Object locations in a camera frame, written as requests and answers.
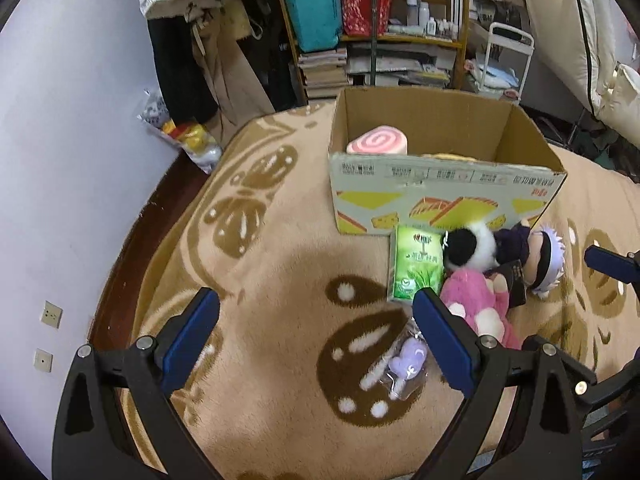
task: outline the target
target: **clothes pile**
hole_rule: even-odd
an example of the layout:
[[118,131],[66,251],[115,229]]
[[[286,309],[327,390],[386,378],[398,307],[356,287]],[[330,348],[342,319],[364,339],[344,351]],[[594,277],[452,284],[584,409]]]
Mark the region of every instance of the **clothes pile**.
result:
[[140,0],[140,11],[176,127],[199,124],[224,148],[248,121],[273,113],[238,45],[256,36],[242,0]]

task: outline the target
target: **floor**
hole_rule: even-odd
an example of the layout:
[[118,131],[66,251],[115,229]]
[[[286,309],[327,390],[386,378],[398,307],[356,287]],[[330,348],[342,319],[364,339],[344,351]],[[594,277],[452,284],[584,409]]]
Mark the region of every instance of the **floor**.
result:
[[90,342],[99,351],[126,348],[142,278],[158,245],[206,182],[189,158],[180,155],[140,213],[111,275],[98,309]]

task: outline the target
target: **blue gripper pad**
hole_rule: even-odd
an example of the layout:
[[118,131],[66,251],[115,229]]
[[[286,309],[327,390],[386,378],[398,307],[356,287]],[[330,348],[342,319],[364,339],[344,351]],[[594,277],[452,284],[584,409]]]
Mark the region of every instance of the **blue gripper pad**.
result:
[[635,261],[601,247],[592,245],[587,248],[584,251],[584,262],[590,269],[597,270],[622,283],[640,281],[640,269]]
[[219,317],[218,295],[203,287],[180,316],[166,322],[156,350],[156,364],[162,370],[160,389],[165,395],[184,387]]
[[430,288],[424,288],[414,296],[414,319],[449,386],[466,398],[471,397],[476,389],[474,371],[479,362],[476,334],[464,319],[450,314]]

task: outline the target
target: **stack of books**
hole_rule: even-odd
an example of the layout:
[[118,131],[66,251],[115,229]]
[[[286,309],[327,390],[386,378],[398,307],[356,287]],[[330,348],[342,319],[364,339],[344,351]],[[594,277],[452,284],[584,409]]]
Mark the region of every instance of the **stack of books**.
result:
[[347,49],[336,48],[301,54],[298,66],[305,80],[305,92],[309,99],[336,97],[340,90],[352,84],[347,77]]

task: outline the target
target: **pillow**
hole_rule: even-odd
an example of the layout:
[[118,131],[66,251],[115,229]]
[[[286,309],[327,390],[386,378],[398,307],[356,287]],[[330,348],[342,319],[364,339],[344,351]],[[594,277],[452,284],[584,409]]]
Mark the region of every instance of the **pillow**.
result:
[[615,67],[608,0],[526,1],[536,52],[595,114],[600,108],[598,90],[607,87]]
[[597,118],[640,148],[640,75],[621,64],[612,83]]

